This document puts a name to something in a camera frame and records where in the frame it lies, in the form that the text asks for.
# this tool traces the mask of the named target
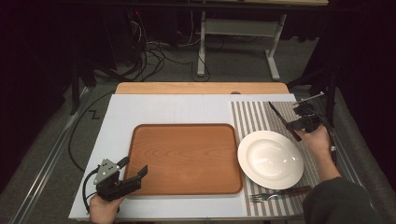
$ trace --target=white plate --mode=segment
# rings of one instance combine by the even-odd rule
[[[300,150],[280,133],[258,131],[239,144],[238,161],[245,174],[268,189],[287,189],[303,176]]]

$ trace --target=metal rail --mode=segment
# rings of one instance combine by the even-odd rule
[[[246,4],[246,3],[133,3],[129,1],[107,1],[107,0],[59,0],[58,4],[80,5],[91,7],[136,7],[156,10],[188,10],[188,11],[237,11],[237,12],[274,12],[274,13],[312,13],[312,14],[341,14],[360,12],[354,7],[327,7],[327,6],[293,6],[275,4]]]
[[[85,105],[88,103],[88,99],[90,98],[92,91],[89,91],[88,88],[84,88],[80,95],[81,105],[78,108],[77,112],[69,118],[64,126],[64,129],[58,139],[56,140],[54,146],[52,147],[51,152],[49,153],[46,161],[44,162],[37,178],[35,179],[34,184],[30,188],[27,193],[25,199],[23,200],[18,212],[14,215],[14,217],[9,221],[10,224],[13,223],[27,223],[27,219],[35,207],[35,203],[41,195],[44,187],[47,184],[47,181],[50,178],[50,175],[62,155],[62,148],[65,140],[70,136],[71,130],[73,130],[74,125],[76,125],[76,120],[78,116],[83,111]]]

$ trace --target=fork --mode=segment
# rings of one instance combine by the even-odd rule
[[[311,186],[302,186],[293,189],[282,189],[274,193],[253,194],[250,195],[250,200],[253,201],[254,203],[262,203],[268,201],[271,198],[279,197],[281,195],[295,195],[295,194],[307,193],[311,189],[312,189]]]

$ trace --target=white table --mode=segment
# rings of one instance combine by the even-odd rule
[[[220,3],[238,2],[243,4],[278,4],[286,6],[327,6],[327,0],[216,0]],[[273,80],[280,80],[277,72],[274,55],[282,34],[283,26],[285,25],[286,14],[279,16],[278,21],[242,21],[242,20],[218,20],[207,19],[205,12],[202,13],[201,18],[201,43],[198,55],[198,70],[197,76],[203,77],[205,75],[205,36],[212,35],[249,35],[249,36],[265,36],[271,37],[273,43],[271,48],[265,50],[265,58],[270,68]]]
[[[292,94],[114,94],[98,134],[85,176],[103,158],[117,162],[128,155],[134,127],[142,123],[228,123],[231,101],[293,102]],[[94,190],[94,177],[87,195]],[[82,181],[69,217],[87,220]],[[120,206],[118,220],[249,219],[242,191],[232,195],[136,196]]]

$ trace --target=sleeve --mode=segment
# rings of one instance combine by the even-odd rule
[[[366,190],[342,177],[323,181],[303,201],[306,224],[382,223]]]

